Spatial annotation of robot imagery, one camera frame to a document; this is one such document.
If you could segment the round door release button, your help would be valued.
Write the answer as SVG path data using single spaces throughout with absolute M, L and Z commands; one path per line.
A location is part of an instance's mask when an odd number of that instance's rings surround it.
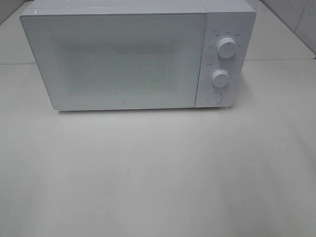
M 210 104 L 218 105 L 222 102 L 223 95 L 219 92 L 213 92 L 208 95 L 207 101 Z

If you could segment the white timer knob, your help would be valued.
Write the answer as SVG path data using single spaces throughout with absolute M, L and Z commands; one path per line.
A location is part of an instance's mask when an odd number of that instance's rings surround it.
M 222 88 L 229 84 L 230 75 L 227 70 L 218 69 L 211 74 L 211 80 L 214 87 Z

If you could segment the white microwave door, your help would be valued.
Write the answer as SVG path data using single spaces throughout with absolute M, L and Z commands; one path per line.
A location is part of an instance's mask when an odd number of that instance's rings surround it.
M 206 14 L 22 16 L 58 111 L 191 108 Z

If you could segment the white microwave oven body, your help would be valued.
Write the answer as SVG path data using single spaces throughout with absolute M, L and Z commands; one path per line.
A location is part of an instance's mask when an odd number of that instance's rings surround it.
M 244 0 L 36 0 L 22 16 L 51 15 L 145 15 L 145 14 L 206 14 L 197 95 L 192 108 L 229 107 L 233 104 L 241 71 L 250 42 L 256 12 Z M 237 40 L 237 52 L 231 58 L 221 58 L 217 42 L 221 37 Z M 214 87 L 211 74 L 227 70 L 229 84 Z M 218 105 L 208 103 L 210 93 L 219 92 L 223 100 Z

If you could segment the upper white power knob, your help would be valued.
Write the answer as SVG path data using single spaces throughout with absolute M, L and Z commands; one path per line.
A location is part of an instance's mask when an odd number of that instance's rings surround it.
M 217 42 L 217 53 L 221 58 L 233 57 L 237 52 L 237 40 L 232 36 L 221 37 Z

